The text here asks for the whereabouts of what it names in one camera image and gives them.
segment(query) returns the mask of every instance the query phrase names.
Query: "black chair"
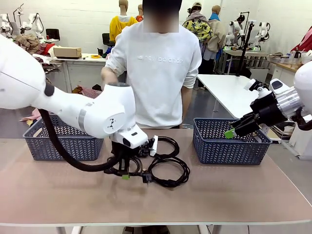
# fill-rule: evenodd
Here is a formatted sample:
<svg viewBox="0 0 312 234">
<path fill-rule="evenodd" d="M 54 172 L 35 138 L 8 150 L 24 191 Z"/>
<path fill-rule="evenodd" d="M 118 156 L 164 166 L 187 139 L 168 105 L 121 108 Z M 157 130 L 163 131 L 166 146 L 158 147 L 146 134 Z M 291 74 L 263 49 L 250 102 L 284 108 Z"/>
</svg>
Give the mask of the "black chair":
<svg viewBox="0 0 312 234">
<path fill-rule="evenodd" d="M 109 33 L 102 33 L 103 44 L 107 46 L 114 46 L 115 43 L 109 41 Z"/>
<path fill-rule="evenodd" d="M 47 28 L 45 30 L 46 35 L 49 36 L 50 39 L 60 40 L 59 30 L 55 28 Z"/>
</svg>

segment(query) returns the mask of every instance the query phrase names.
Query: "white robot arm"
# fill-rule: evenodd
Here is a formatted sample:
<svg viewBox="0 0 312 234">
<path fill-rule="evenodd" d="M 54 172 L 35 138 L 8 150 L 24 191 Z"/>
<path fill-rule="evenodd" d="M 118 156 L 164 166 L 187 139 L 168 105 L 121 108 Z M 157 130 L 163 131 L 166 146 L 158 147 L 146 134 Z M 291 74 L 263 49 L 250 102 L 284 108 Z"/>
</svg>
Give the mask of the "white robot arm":
<svg viewBox="0 0 312 234">
<path fill-rule="evenodd" d="M 259 33 L 257 36 L 255 36 L 255 45 L 254 45 L 255 51 L 260 51 L 261 43 L 264 43 L 270 37 L 269 30 L 271 28 L 271 25 L 267 22 L 261 22 L 259 26 L 260 26 Z"/>
<path fill-rule="evenodd" d="M 136 125 L 134 93 L 129 85 L 106 85 L 96 99 L 69 94 L 47 84 L 40 63 L 3 36 L 0 55 L 0 108 L 44 109 L 89 135 L 111 136 L 112 141 L 131 149 L 148 140 Z"/>
<path fill-rule="evenodd" d="M 312 114 L 312 61 L 303 65 L 295 74 L 294 87 L 288 87 L 273 79 L 270 90 L 265 84 L 252 79 L 246 89 L 259 92 L 259 97 L 250 105 L 252 112 L 233 122 L 226 136 L 244 136 L 259 129 L 260 124 L 269 127 L 288 119 L 297 122 L 303 131 L 312 129 L 312 120 L 305 122 L 304 116 Z"/>
<path fill-rule="evenodd" d="M 5 33 L 8 38 L 11 37 L 11 33 L 13 31 L 11 25 L 10 25 L 10 20 L 9 20 L 9 15 L 8 14 L 0 14 L 0 19 L 1 19 L 1 33 Z"/>
<path fill-rule="evenodd" d="M 29 14 L 28 22 L 24 21 L 22 23 L 21 33 L 23 34 L 25 33 L 25 30 L 31 29 L 35 31 L 37 38 L 43 38 L 41 33 L 43 32 L 44 28 L 39 13 Z"/>
<path fill-rule="evenodd" d="M 238 21 L 231 21 L 229 23 L 228 34 L 225 37 L 226 44 L 225 44 L 224 50 L 231 50 L 231 47 L 233 46 L 232 40 L 235 38 L 233 31 L 235 32 L 238 31 L 239 32 L 237 34 L 238 38 L 241 38 L 242 41 L 245 40 L 244 30 L 240 28 Z"/>
</svg>

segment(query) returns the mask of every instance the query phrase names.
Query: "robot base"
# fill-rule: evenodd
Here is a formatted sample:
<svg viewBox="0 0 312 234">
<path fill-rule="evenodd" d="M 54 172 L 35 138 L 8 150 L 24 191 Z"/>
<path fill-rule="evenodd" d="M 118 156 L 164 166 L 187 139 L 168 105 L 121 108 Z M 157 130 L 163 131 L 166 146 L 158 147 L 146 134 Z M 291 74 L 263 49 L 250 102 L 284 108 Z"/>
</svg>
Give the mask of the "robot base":
<svg viewBox="0 0 312 234">
<path fill-rule="evenodd" d="M 232 50 L 233 46 L 231 45 L 225 45 L 223 50 Z"/>
<path fill-rule="evenodd" d="M 260 46 L 255 46 L 255 47 L 253 48 L 253 51 L 261 51 L 261 47 L 260 47 Z"/>
</svg>

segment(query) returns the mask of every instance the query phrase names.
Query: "floor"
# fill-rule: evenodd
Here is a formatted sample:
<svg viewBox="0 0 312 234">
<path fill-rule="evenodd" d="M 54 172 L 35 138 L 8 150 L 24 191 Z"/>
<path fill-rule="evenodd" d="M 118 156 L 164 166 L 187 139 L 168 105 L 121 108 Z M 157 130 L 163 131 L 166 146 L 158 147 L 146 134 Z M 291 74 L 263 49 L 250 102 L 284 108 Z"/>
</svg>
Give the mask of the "floor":
<svg viewBox="0 0 312 234">
<path fill-rule="evenodd" d="M 185 124 L 193 124 L 194 117 L 211 117 L 215 98 L 207 90 L 193 92 L 192 103 Z M 22 138 L 28 129 L 27 125 L 19 122 L 21 117 L 29 116 L 32 108 L 13 111 L 0 109 L 0 138 Z M 230 118 L 227 111 L 220 106 L 216 118 Z M 312 161 L 300 161 L 281 145 L 271 145 L 268 155 L 275 161 L 281 170 L 303 193 L 307 200 L 312 203 Z M 197 226 L 169 226 L 172 234 L 198 234 Z M 123 227 L 85 227 L 83 234 L 121 234 Z M 54 228 L 18 228 L 0 227 L 0 234 L 55 234 Z M 292 225 L 250 226 L 250 234 L 310 234 L 312 223 Z M 242 225 L 225 226 L 221 234 L 248 234 L 248 227 Z"/>
</svg>

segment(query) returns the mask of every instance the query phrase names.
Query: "yellow shirt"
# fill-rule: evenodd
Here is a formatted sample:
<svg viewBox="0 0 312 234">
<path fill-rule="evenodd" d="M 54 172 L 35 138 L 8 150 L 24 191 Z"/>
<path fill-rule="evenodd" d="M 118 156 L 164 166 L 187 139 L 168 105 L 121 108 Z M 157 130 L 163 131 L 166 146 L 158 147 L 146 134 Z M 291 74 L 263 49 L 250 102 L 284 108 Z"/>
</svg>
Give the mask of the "yellow shirt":
<svg viewBox="0 0 312 234">
<path fill-rule="evenodd" d="M 118 16 L 115 16 L 112 21 L 111 25 L 109 26 L 109 40 L 116 42 L 116 37 L 121 33 L 121 31 L 127 27 L 131 26 L 132 24 L 137 23 L 137 20 L 133 17 L 130 17 L 128 22 L 121 22 Z"/>
</svg>

